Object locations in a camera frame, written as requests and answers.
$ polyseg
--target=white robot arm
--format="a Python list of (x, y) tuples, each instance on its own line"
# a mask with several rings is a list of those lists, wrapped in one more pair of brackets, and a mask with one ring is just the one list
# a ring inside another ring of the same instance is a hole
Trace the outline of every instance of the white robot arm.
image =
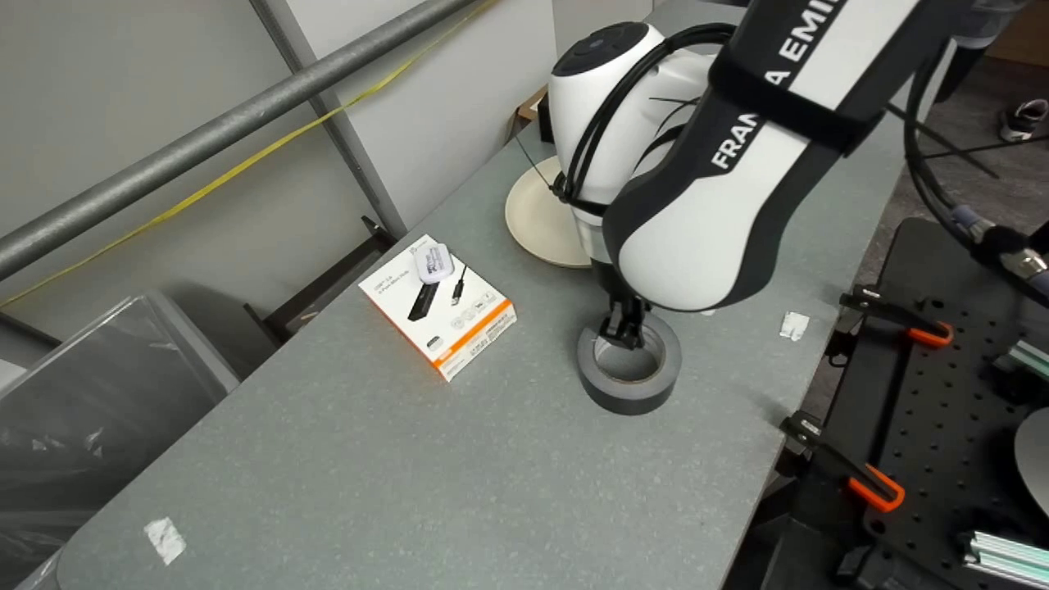
[(612, 297), (599, 339), (643, 348), (651, 305), (704, 311), (760, 293), (797, 203), (863, 144), (962, 9), (754, 0), (741, 26), (666, 40), (621, 24), (566, 50), (549, 107), (558, 191)]

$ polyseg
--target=product box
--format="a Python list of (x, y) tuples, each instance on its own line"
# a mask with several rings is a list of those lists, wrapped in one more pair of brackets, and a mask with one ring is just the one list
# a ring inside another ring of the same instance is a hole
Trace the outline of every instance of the product box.
[(361, 293), (447, 381), (519, 322), (514, 305), (433, 237), (366, 276)]

